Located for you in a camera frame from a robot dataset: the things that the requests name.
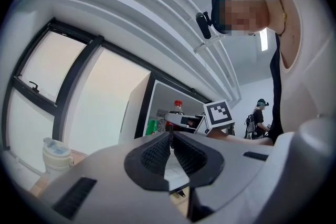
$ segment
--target woman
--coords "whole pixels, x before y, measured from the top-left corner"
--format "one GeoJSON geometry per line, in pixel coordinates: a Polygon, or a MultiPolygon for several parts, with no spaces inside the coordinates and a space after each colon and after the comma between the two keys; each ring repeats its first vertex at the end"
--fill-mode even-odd
{"type": "Polygon", "coordinates": [[[318,115],[336,108],[334,23],[325,0],[220,0],[223,28],[276,33],[277,50],[270,69],[274,81],[273,123],[268,137],[246,140],[213,129],[208,137],[274,145],[277,137],[295,132],[318,115]]]}

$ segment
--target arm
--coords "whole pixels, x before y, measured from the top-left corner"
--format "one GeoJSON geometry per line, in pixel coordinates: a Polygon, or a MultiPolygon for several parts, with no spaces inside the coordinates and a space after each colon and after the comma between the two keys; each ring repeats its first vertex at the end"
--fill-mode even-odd
{"type": "Polygon", "coordinates": [[[255,144],[255,145],[267,145],[267,146],[273,146],[273,142],[270,138],[264,137],[261,139],[256,140],[249,140],[249,139],[243,139],[240,137],[236,137],[233,135],[229,135],[226,133],[223,133],[220,129],[213,128],[207,135],[209,138],[219,139],[223,141],[232,141],[232,142],[242,142],[242,143],[248,143],[248,144],[255,144]]]}
{"type": "Polygon", "coordinates": [[[266,126],[264,126],[261,122],[259,122],[257,124],[257,126],[261,129],[263,129],[265,132],[268,132],[269,131],[269,128],[267,128],[266,126]]]}

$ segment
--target white plastic container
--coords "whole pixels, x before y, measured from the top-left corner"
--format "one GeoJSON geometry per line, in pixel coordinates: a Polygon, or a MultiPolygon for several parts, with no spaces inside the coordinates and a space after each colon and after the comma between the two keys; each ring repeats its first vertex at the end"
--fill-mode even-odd
{"type": "Polygon", "coordinates": [[[43,139],[43,161],[49,173],[49,183],[74,165],[71,150],[62,142],[49,137],[43,139]]]}

